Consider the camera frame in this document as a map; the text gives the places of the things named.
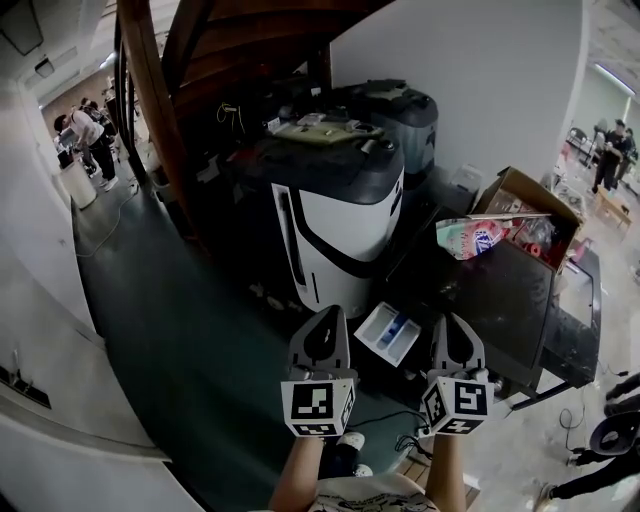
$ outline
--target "green floor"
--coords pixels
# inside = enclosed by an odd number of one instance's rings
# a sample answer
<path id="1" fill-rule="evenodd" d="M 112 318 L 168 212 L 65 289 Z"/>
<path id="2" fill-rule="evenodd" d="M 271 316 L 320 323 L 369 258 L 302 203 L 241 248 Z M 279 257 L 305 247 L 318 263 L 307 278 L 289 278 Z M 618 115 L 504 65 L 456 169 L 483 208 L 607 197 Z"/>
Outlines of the green floor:
<path id="1" fill-rule="evenodd" d="M 77 214 L 80 251 L 110 230 L 128 193 L 123 183 Z M 274 313 L 185 243 L 142 191 L 110 240 L 79 265 L 96 328 L 152 439 L 213 509 L 266 508 L 293 442 L 280 399 L 288 340 Z M 360 393 L 351 421 L 402 409 Z M 397 434 L 413 422 L 400 416 L 363 428 L 362 461 L 388 469 Z"/>

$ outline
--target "person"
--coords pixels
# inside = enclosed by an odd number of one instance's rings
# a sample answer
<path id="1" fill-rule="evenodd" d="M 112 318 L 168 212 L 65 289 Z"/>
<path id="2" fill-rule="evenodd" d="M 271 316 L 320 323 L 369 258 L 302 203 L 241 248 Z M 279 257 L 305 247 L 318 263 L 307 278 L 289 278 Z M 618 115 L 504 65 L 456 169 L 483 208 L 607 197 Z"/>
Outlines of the person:
<path id="1" fill-rule="evenodd" d="M 82 98 L 82 101 L 80 102 L 80 109 L 96 123 L 100 123 L 102 120 L 102 113 L 95 101 L 89 101 L 87 98 Z"/>
<path id="2" fill-rule="evenodd" d="M 631 167 L 631 163 L 635 162 L 638 159 L 638 150 L 636 149 L 636 141 L 633 138 L 633 130 L 631 128 L 627 128 L 625 132 L 626 137 L 626 145 L 627 150 L 624 152 L 622 156 L 622 162 L 618 166 L 618 172 L 616 173 L 616 178 L 613 183 L 613 188 L 618 188 L 618 182 L 624 177 L 624 175 Z"/>
<path id="3" fill-rule="evenodd" d="M 467 506 L 461 442 L 458 436 L 436 435 L 429 478 L 422 489 L 398 473 L 318 480 L 324 442 L 320 438 L 299 437 L 273 492 L 269 510 L 463 512 Z"/>
<path id="4" fill-rule="evenodd" d="M 631 393 L 633 390 L 640 388 L 640 373 L 632 375 L 624 382 L 616 385 L 611 391 L 609 391 L 605 398 L 607 404 L 604 406 L 604 414 L 607 417 L 614 414 L 621 414 L 623 412 L 640 411 L 640 394 L 627 398 L 619 403 L 612 403 L 613 400 L 620 398 L 622 395 Z"/>
<path id="5" fill-rule="evenodd" d="M 113 158 L 111 157 L 111 148 L 104 133 L 104 127 L 93 121 L 82 110 L 76 110 L 68 116 L 58 116 L 53 122 L 53 128 L 58 133 L 61 133 L 67 127 L 71 127 L 80 138 L 78 141 L 80 148 L 89 147 L 91 156 L 102 169 L 104 181 L 100 185 L 104 187 L 105 191 L 111 190 L 117 185 L 118 177 L 116 176 Z"/>
<path id="6" fill-rule="evenodd" d="M 604 181 L 604 188 L 611 190 L 616 168 L 627 151 L 627 141 L 624 137 L 625 124 L 622 119 L 616 119 L 616 129 L 605 136 L 605 145 L 596 171 L 596 179 L 591 191 L 596 194 L 598 185 Z"/>
<path id="7" fill-rule="evenodd" d="M 542 488 L 540 498 L 534 509 L 534 512 L 543 512 L 554 499 L 569 500 L 581 494 L 588 494 L 599 491 L 605 487 L 617 484 L 629 476 L 640 473 L 640 454 L 638 454 L 638 445 L 624 455 L 610 457 L 600 455 L 591 450 L 583 451 L 578 457 L 570 458 L 569 465 L 584 466 L 593 462 L 605 462 L 611 460 L 604 468 L 567 482 L 562 485 L 547 484 Z"/>

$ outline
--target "white trash bin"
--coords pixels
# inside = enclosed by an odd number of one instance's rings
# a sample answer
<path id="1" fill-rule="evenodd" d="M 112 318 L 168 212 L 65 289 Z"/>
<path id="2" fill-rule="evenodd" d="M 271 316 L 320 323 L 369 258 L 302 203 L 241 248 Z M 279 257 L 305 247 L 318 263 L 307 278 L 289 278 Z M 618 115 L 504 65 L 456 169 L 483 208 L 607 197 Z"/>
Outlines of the white trash bin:
<path id="1" fill-rule="evenodd" d="M 71 165 L 62 169 L 60 178 L 64 188 L 81 210 L 93 203 L 98 195 L 79 160 L 74 160 Z"/>

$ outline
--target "cable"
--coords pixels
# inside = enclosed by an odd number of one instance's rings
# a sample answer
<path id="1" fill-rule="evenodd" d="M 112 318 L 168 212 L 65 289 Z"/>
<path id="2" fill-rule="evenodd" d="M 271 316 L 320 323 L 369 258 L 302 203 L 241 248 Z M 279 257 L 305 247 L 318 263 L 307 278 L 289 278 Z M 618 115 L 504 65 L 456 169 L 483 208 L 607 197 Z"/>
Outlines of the cable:
<path id="1" fill-rule="evenodd" d="M 575 425 L 573 425 L 573 413 L 571 412 L 571 410 L 567 409 L 566 407 L 564 409 L 562 409 L 560 411 L 560 415 L 558 416 L 558 421 L 560 422 L 560 426 L 565 429 L 567 431 L 567 437 L 564 441 L 564 447 L 570 451 L 573 452 L 575 450 L 575 448 L 569 448 L 569 434 L 571 433 L 572 430 L 577 429 L 580 425 L 582 425 L 585 422 L 585 412 L 587 410 L 587 405 L 585 404 L 584 401 L 584 390 L 585 388 L 582 388 L 582 393 L 581 393 L 581 397 L 582 397 L 582 418 L 580 418 L 580 421 L 578 423 L 576 423 Z M 567 412 L 569 413 L 569 424 L 565 424 L 562 421 L 562 415 Z"/>
<path id="2" fill-rule="evenodd" d="M 395 450 L 398 453 L 402 453 L 407 448 L 415 448 L 419 454 L 424 455 L 429 460 L 433 458 L 433 454 L 429 453 L 422 446 L 420 446 L 420 441 L 415 437 L 409 436 L 407 434 L 402 434 L 398 436 L 398 441 L 396 442 Z"/>
<path id="3" fill-rule="evenodd" d="M 355 423 L 354 425 L 349 425 L 349 428 L 357 428 L 357 427 L 362 427 L 363 425 L 368 425 L 369 423 L 377 423 L 379 421 L 388 420 L 389 418 L 393 418 L 395 416 L 400 416 L 401 414 L 411 414 L 412 416 L 415 416 L 416 418 L 418 418 L 420 421 L 424 422 L 425 427 L 427 428 L 429 427 L 429 424 L 427 423 L 427 419 L 422 414 L 419 414 L 415 411 L 398 411 L 392 414 L 387 414 L 386 416 L 382 416 L 380 418 L 373 418 L 370 420 L 361 421 L 360 423 Z"/>
<path id="4" fill-rule="evenodd" d="M 113 235 L 113 233 L 117 229 L 118 225 L 120 224 L 120 213 L 122 211 L 122 207 L 125 204 L 127 204 L 129 201 L 131 201 L 138 194 L 138 191 L 140 190 L 140 187 L 138 186 L 137 183 L 129 185 L 129 188 L 133 188 L 134 186 L 135 186 L 135 189 L 131 192 L 131 195 L 129 197 L 127 197 L 124 201 L 122 201 L 122 203 L 120 203 L 120 206 L 118 207 L 118 220 L 116 221 L 116 223 L 113 226 L 113 228 L 111 229 L 111 231 L 109 231 L 109 233 L 107 234 L 107 236 L 104 237 L 102 242 L 100 242 L 96 246 L 96 248 L 93 251 L 91 251 L 89 254 L 78 254 L 78 253 L 76 253 L 76 256 L 78 258 L 92 258 L 100 250 L 100 248 L 107 242 L 107 240 L 109 240 L 111 235 Z"/>
<path id="5" fill-rule="evenodd" d="M 222 116 L 222 119 L 220 119 L 220 110 L 222 110 L 222 112 L 224 113 L 224 116 Z M 238 112 L 238 119 L 240 121 L 240 127 L 242 128 L 242 133 L 246 135 L 247 132 L 245 131 L 244 125 L 242 124 L 242 112 L 240 111 L 240 106 L 238 106 L 238 108 L 232 107 L 231 105 L 229 105 L 229 103 L 226 103 L 223 101 L 218 107 L 218 111 L 216 112 L 216 118 L 218 119 L 218 122 L 222 124 L 227 120 L 227 114 L 230 113 L 231 114 L 231 133 L 233 133 L 233 125 L 236 120 L 236 112 Z"/>
<path id="6" fill-rule="evenodd" d="M 600 359 L 598 359 L 598 364 L 601 366 L 602 368 L 602 373 L 603 374 L 607 374 L 607 373 L 611 373 L 613 375 L 615 375 L 616 377 L 626 377 L 627 375 L 629 375 L 628 371 L 623 371 L 623 372 L 614 372 L 611 369 L 611 366 L 609 366 L 609 363 L 607 363 L 607 367 L 604 367 L 604 364 L 602 364 L 602 361 L 600 361 Z"/>

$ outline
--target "shoe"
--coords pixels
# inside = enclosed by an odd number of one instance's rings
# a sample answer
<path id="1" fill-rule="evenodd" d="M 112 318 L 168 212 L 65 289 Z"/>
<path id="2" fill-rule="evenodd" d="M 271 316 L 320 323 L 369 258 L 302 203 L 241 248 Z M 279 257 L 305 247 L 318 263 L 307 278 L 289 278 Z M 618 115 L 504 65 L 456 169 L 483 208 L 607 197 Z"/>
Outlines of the shoe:
<path id="1" fill-rule="evenodd" d="M 547 509 L 553 499 L 551 497 L 551 491 L 555 488 L 556 486 L 553 484 L 547 484 L 542 488 L 538 501 L 536 502 L 536 506 L 533 507 L 533 512 L 544 512 Z"/>
<path id="2" fill-rule="evenodd" d="M 362 478 L 365 476 L 373 476 L 373 470 L 366 464 L 358 464 L 356 470 L 353 472 L 353 476 Z"/>
<path id="3" fill-rule="evenodd" d="M 115 187 L 118 184 L 118 181 L 120 180 L 118 179 L 117 176 L 112 180 L 109 180 L 107 184 L 104 186 L 104 191 L 109 192 L 109 190 L 111 190 L 113 187 Z"/>
<path id="4" fill-rule="evenodd" d="M 364 446 L 364 439 L 364 434 L 361 434 L 360 432 L 348 432 L 338 439 L 337 444 L 346 444 L 347 446 L 352 446 L 356 450 L 360 451 Z"/>

